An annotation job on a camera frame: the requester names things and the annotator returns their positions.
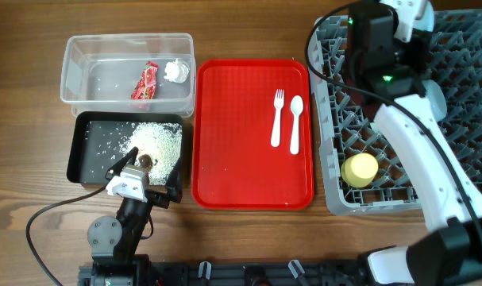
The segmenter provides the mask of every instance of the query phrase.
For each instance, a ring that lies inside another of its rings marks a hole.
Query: plastic fork
[[[274,116],[274,125],[272,126],[271,146],[278,147],[281,138],[281,109],[285,104],[285,91],[276,90],[274,97],[274,107],[276,108],[276,115]]]

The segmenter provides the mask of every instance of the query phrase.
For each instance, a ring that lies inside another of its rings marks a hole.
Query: black metal base
[[[288,263],[261,264],[212,264],[210,280],[199,279],[199,266],[184,263],[153,263],[152,266],[160,276],[160,284],[156,281],[150,285],[164,286],[244,286],[252,284],[245,270],[252,266],[263,269],[267,280],[274,286],[296,286],[299,282],[291,275]],[[306,280],[310,286],[350,286],[355,285],[357,263],[355,260],[325,261],[322,263],[303,263]],[[92,267],[79,269],[78,286],[91,285]],[[110,286],[139,286],[127,284],[110,284]]]

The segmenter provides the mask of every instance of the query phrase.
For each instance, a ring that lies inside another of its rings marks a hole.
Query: wooden surface
[[[190,33],[197,64],[212,58],[296,58],[303,62],[314,20],[344,1],[0,0],[0,285],[50,285],[25,240],[29,217],[86,192],[66,179],[75,118],[60,101],[67,39],[101,33]],[[439,9],[482,7],[482,0],[435,1]],[[326,208],[314,123],[315,197],[304,211],[206,211],[191,198],[153,210],[156,232],[139,245],[153,261],[317,261],[355,257],[415,242],[422,213],[333,216]],[[87,228],[113,215],[118,197],[98,195],[55,209],[33,224],[34,244],[65,284],[91,262]]]

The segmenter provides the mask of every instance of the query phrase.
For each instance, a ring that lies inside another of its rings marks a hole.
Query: red tray
[[[271,146],[276,89],[281,143]],[[300,95],[299,154],[290,154]],[[314,195],[307,69],[295,60],[209,60],[197,77],[191,193],[210,209],[298,210]]]

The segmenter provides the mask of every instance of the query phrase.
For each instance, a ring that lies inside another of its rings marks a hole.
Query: white spoon
[[[296,95],[291,100],[290,110],[294,115],[294,126],[291,129],[290,153],[299,153],[299,115],[303,112],[303,99]]]

